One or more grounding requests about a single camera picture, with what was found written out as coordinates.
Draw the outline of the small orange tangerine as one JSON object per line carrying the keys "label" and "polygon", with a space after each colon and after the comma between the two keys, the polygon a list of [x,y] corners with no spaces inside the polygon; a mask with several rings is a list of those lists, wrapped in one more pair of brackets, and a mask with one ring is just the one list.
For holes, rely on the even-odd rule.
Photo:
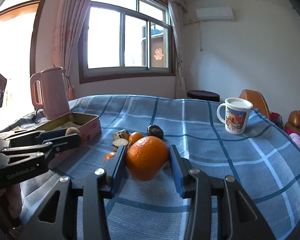
{"label": "small orange tangerine", "polygon": [[143,134],[140,132],[133,132],[130,134],[129,138],[128,138],[128,142],[130,145],[134,144],[135,142],[137,142],[139,139],[143,138]]}

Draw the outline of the white cartoon mug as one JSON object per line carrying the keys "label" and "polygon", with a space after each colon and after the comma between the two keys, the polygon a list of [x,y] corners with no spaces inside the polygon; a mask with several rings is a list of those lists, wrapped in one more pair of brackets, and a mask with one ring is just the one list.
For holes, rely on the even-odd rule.
{"label": "white cartoon mug", "polygon": [[216,111],[217,118],[225,125],[225,130],[241,135],[246,128],[253,104],[241,98],[227,98]]}

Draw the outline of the brown leather sofa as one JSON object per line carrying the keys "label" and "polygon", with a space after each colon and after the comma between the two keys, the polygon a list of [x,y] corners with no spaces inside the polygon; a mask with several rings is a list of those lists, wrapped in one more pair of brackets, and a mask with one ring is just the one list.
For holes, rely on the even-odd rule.
{"label": "brown leather sofa", "polygon": [[292,111],[285,123],[285,131],[289,130],[296,133],[300,137],[300,110]]}

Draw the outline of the dark round stool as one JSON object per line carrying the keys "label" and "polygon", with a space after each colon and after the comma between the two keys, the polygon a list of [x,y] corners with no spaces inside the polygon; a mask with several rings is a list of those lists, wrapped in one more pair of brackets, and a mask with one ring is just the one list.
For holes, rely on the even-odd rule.
{"label": "dark round stool", "polygon": [[191,99],[205,100],[219,102],[220,95],[214,92],[208,92],[205,90],[189,90],[187,92],[187,97]]}

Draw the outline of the sliding glass window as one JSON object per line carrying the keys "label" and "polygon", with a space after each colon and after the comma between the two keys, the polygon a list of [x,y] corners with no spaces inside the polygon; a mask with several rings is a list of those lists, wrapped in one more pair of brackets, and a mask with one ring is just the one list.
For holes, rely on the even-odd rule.
{"label": "sliding glass window", "polygon": [[91,0],[78,45],[80,83],[170,76],[174,40],[163,0]]}

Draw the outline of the large orange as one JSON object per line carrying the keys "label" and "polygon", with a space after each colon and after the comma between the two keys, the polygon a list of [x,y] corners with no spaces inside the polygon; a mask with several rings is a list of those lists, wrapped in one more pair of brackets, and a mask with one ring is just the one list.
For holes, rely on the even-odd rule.
{"label": "large orange", "polygon": [[146,136],[136,141],[126,155],[128,173],[136,180],[154,179],[168,162],[169,150],[159,138]]}

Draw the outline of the white wall air conditioner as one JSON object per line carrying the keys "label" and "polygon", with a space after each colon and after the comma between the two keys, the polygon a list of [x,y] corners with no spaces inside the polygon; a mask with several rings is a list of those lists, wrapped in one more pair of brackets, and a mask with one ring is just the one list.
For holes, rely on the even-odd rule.
{"label": "white wall air conditioner", "polygon": [[213,7],[196,9],[198,20],[235,22],[232,7]]}

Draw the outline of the brown round kiwi fruit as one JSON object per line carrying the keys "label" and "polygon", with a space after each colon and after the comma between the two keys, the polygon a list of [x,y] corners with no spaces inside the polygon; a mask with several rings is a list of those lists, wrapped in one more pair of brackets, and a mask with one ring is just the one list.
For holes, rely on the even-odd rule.
{"label": "brown round kiwi fruit", "polygon": [[81,133],[79,129],[75,127],[69,127],[66,129],[65,135],[71,135],[71,134],[77,134],[79,137],[81,137]]}

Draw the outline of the pink curtain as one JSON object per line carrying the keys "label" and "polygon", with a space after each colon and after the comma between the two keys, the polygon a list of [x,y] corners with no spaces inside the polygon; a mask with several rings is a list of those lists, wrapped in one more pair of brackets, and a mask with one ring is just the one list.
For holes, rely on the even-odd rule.
{"label": "pink curtain", "polygon": [[63,68],[69,100],[75,98],[75,88],[70,80],[71,60],[79,42],[90,2],[91,0],[60,0],[59,2],[52,62],[55,67]]}

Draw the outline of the blue plaid tablecloth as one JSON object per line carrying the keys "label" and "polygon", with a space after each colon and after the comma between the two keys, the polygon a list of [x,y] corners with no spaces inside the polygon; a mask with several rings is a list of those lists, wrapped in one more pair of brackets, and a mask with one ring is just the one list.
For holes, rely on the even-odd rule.
{"label": "blue plaid tablecloth", "polygon": [[[300,239],[300,149],[253,110],[242,135],[227,132],[216,102],[142,95],[72,100],[70,112],[98,115],[102,132],[85,145],[46,153],[38,166],[52,182],[29,205],[21,239]],[[192,198],[175,189],[169,161],[150,181],[125,170],[104,198],[113,140],[149,125],[164,132],[192,168]]]}

